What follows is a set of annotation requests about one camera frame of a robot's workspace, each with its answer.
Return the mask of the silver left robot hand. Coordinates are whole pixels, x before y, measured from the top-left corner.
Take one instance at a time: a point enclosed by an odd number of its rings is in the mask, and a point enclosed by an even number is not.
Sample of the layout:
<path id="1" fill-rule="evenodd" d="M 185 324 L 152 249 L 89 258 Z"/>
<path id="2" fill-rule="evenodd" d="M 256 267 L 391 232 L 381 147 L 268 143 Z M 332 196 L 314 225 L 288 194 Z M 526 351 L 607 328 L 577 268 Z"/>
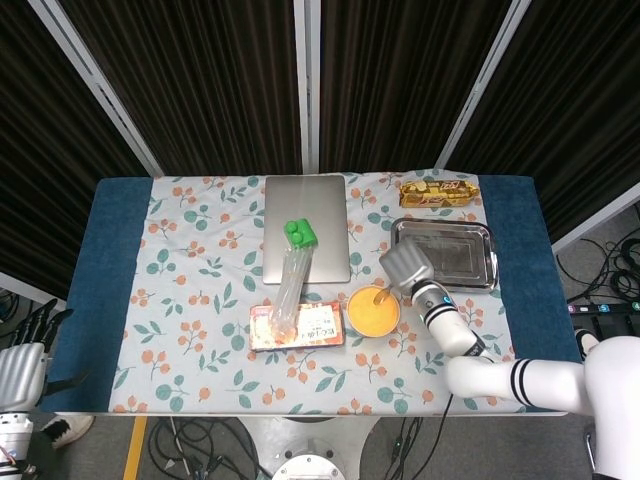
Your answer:
<path id="1" fill-rule="evenodd" d="M 90 371 L 55 381 L 48 380 L 49 353 L 61 324 L 73 314 L 65 309 L 54 315 L 58 300 L 51 299 L 21 320 L 1 349 L 1 413 L 26 414 L 42 400 L 81 385 Z"/>

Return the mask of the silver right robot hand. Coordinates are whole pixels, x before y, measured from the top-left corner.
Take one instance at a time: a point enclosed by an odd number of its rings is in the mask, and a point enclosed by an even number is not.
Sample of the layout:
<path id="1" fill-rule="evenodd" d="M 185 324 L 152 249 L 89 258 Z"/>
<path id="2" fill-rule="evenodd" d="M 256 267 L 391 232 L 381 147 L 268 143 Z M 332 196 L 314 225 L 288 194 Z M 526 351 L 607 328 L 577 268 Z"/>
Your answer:
<path id="1" fill-rule="evenodd" d="M 411 238 L 403 238 L 379 258 L 390 284 L 402 295 L 423 282 L 435 279 L 435 270 L 427 255 Z"/>

